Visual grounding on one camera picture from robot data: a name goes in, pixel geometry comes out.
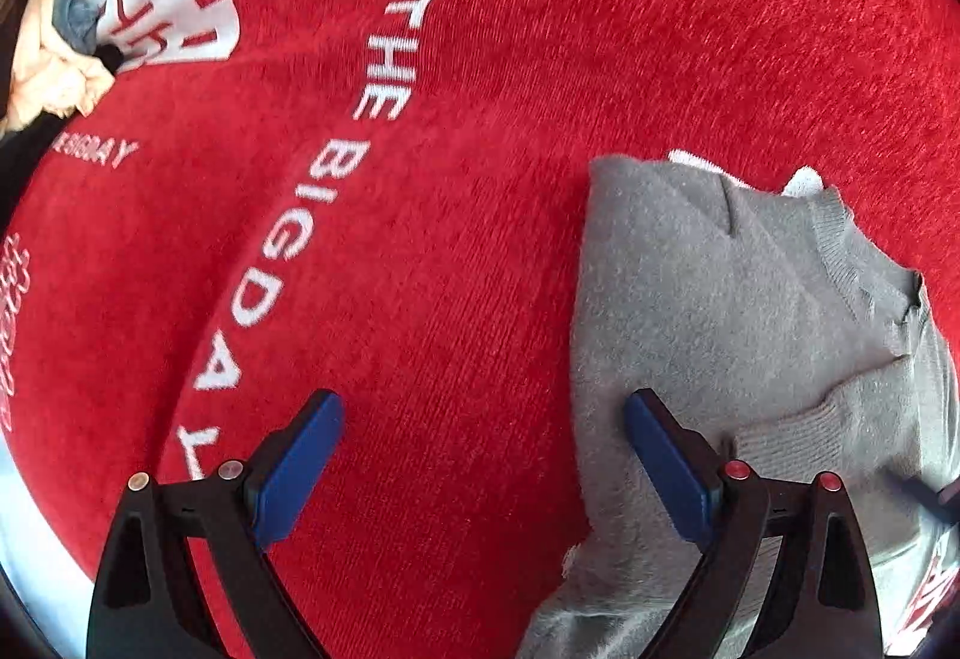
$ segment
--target beige cloth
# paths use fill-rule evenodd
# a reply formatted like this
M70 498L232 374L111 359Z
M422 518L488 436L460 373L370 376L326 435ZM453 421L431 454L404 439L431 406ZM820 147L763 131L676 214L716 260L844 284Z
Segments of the beige cloth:
M28 0L13 52L7 116L0 135L26 128L41 113L89 115L113 85L98 58L80 55L53 26L54 0Z

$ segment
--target white surface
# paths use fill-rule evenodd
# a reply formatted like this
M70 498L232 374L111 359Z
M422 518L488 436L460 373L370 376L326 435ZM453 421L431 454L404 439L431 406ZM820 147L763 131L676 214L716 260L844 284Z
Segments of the white surface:
M704 171L711 171L714 174L723 174L733 182L733 185L740 186L741 188L752 188L752 186L744 183L739 177L734 177L733 174L726 171L726 169L718 167L714 162L708 161L706 158L701 158L700 156L695 156L693 153L686 152L686 150L671 150L666 154L666 157L674 164L683 164L685 167L694 167L703 169ZM786 184L786 188L781 191L781 194L799 199L803 196L815 196L823 189L823 178L821 178L816 169L812 167L800 167L794 172L793 177L790 178L790 182Z
M0 434L0 564L47 640L83 659L93 583L40 515Z

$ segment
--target blue gripper pad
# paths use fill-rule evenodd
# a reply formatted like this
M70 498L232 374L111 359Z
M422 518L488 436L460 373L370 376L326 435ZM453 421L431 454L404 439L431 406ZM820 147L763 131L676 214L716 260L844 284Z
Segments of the blue gripper pad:
M707 547L712 539L712 509L707 490L690 469L667 429L637 391L627 398L627 439L664 503L678 535Z
M266 471L251 473L247 483L253 537L262 550L290 536L340 441L343 426L340 397L332 391L317 391L287 429L264 441L261 447L272 443L274 455L266 456Z

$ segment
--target red fabric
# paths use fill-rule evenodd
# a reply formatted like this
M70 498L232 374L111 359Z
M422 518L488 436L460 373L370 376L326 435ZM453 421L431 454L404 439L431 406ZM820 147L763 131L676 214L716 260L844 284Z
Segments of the red fabric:
M71 132L139 149L112 168L65 138L11 226L8 437L90 574L127 477L187 477L179 427L220 430L210 473L325 386L346 436L272 554L309 624L338 659L510 656L587 531L568 326L600 153L683 148L769 189L813 165L960 335L954 0L433 0L419 29L385 14L408 0L233 1L229 60L122 74ZM371 35L419 41L394 121L352 117ZM331 139L370 145L312 180ZM264 258L301 206L309 244ZM283 287L244 328L249 267ZM242 377L194 389L218 330Z

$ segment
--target gray knit fabric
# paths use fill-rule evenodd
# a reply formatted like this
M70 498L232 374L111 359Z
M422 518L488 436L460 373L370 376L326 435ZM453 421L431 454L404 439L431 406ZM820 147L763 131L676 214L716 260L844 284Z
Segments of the gray knit fabric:
M858 231L835 189L793 199L680 164L594 162L571 347L592 532L520 659L635 659L697 563L624 437L642 386L762 476L839 473L892 636L938 533L877 469L957 476L957 382L922 278ZM764 541L719 657L740 656L778 542Z

